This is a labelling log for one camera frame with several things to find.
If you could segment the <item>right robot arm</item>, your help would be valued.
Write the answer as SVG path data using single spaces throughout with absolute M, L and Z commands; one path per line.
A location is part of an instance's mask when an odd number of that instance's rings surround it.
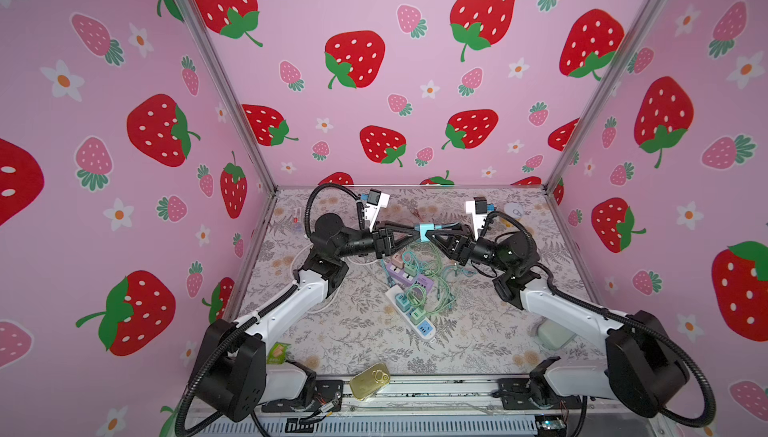
M 553 393 L 615 400 L 641 417 L 661 414 L 691 428 L 714 421 L 712 385 L 654 315 L 611 310 L 561 290 L 519 221 L 497 210 L 479 221 L 475 227 L 436 225 L 424 235 L 461 265 L 493 269 L 502 301 L 564 327 L 604 353 L 595 364 L 549 365 L 543 379 Z

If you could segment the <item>blue charger plug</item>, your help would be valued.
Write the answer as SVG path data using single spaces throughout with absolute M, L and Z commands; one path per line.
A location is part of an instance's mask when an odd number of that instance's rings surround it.
M 429 237 L 427 236 L 427 234 L 430 231 L 433 231 L 434 229 L 435 229 L 435 226 L 433 224 L 431 224 L 431 223 L 420 223 L 417 226 L 417 230 L 419 231 L 420 241 L 421 242 L 428 242 L 429 241 Z
M 411 309 L 410 301 L 404 293 L 395 294 L 394 301 L 397 308 L 402 312 L 408 312 Z

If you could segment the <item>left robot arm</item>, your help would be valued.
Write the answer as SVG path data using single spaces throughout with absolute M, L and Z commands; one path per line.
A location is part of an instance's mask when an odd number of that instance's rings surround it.
M 219 319 L 206 329 L 177 407 L 176 435 L 194 436 L 221 417 L 239 422 L 272 402 L 310 406 L 315 372 L 297 363 L 271 364 L 269 352 L 293 324 L 334 295 L 349 270 L 345 257 L 390 256 L 426 240 L 436 228 L 379 222 L 387 194 L 377 189 L 357 194 L 339 184 L 333 187 L 354 200 L 357 225 L 346 226 L 335 213 L 313 219 L 312 208 L 305 208 L 304 230 L 310 240 L 306 260 L 295 270 L 293 281 L 260 308 L 234 321 Z

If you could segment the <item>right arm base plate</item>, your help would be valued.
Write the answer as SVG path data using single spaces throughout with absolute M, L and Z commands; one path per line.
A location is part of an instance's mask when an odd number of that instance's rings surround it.
M 505 410 L 578 410 L 581 399 L 556 395 L 545 382 L 530 378 L 499 379 L 491 392 L 502 402 Z

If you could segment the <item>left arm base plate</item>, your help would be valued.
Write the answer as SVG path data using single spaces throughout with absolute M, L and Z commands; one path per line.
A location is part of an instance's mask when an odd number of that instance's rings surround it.
M 339 411 L 343 402 L 344 381 L 340 379 L 315 380 L 293 400 L 275 400 L 262 404 L 264 413 L 328 413 Z

